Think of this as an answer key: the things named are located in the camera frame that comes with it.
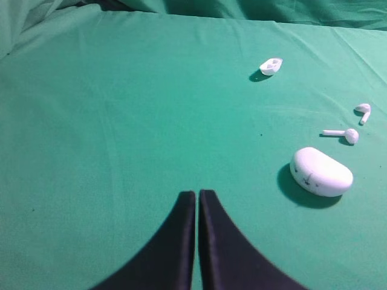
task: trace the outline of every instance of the green bedsheet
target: green bedsheet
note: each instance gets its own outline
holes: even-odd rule
[[[385,289],[386,35],[97,5],[23,32],[0,60],[0,288],[89,288],[179,191],[206,188],[305,286]],[[273,56],[283,66],[262,78]],[[349,127],[355,146],[319,136]],[[293,182],[287,164],[306,146],[352,170],[341,199]]]
[[[387,30],[385,0],[118,1],[135,10],[157,13]]]

